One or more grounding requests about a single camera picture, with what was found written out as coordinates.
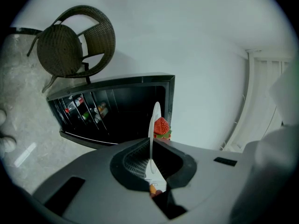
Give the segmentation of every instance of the white wall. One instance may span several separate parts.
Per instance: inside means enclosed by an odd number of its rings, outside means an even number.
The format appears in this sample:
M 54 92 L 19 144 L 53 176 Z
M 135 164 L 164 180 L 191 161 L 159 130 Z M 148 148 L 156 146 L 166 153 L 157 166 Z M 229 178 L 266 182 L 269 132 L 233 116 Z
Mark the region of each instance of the white wall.
M 92 80 L 176 75 L 172 140 L 193 146 L 218 149 L 227 138 L 242 103 L 245 49 L 294 47 L 287 23 L 269 0 L 31 0 L 12 26 L 43 30 L 80 4 L 103 11 L 117 39 L 111 63 Z M 80 32 L 92 21 L 77 16 L 66 24 Z

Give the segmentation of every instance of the chair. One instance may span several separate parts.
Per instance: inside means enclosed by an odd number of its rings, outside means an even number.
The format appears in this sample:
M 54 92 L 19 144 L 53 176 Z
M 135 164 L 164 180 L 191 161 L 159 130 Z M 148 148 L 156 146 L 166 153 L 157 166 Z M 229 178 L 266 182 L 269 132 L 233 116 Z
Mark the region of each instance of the chair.
M 88 28 L 80 34 L 66 25 L 61 24 L 74 15 L 86 15 L 95 19 L 98 24 Z M 79 36 L 84 35 L 88 55 L 83 56 Z M 57 77 L 82 78 L 97 74 L 110 62 L 115 51 L 115 34 L 110 20 L 98 9 L 90 6 L 76 6 L 62 13 L 50 27 L 39 33 L 33 40 L 27 56 L 38 40 L 37 56 L 44 69 L 52 75 L 42 93 L 48 89 Z M 100 62 L 88 70 L 88 64 L 83 60 L 87 57 L 104 54 Z M 85 71 L 77 73 L 80 66 Z

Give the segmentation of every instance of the shoe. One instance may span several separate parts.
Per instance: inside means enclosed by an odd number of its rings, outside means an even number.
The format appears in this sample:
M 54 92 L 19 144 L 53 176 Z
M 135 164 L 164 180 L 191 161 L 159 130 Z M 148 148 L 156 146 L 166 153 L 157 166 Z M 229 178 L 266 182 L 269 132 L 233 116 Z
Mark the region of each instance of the shoe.
M 4 157 L 4 153 L 10 153 L 15 150 L 17 144 L 14 139 L 9 137 L 0 138 L 0 156 Z
M 3 110 L 0 110 L 0 126 L 3 125 L 5 120 L 6 120 L 6 114 Z

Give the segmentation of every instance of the red strawberry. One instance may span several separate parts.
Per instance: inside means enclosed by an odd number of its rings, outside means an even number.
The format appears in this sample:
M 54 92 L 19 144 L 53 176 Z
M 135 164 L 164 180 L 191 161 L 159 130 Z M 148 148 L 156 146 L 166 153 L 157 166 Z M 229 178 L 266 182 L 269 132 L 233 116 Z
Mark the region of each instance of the red strawberry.
M 169 125 L 167 121 L 163 117 L 157 119 L 154 125 L 154 133 L 165 134 L 168 131 L 169 131 Z

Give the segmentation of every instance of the concrete floor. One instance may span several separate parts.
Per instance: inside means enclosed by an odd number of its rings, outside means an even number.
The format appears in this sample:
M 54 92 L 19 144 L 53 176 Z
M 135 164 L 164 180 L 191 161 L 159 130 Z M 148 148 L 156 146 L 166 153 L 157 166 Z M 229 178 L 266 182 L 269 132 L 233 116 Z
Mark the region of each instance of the concrete floor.
M 17 148 L 6 153 L 2 161 L 13 182 L 29 193 L 60 168 L 93 150 L 60 137 L 60 126 L 46 102 L 49 93 L 81 84 L 85 79 L 58 78 L 42 94 L 51 75 L 39 63 L 36 45 L 26 56 L 33 39 L 31 35 L 10 35 L 0 55 L 0 109 L 7 113 L 0 134 L 17 141 Z M 36 148 L 17 168 L 15 160 L 32 143 Z

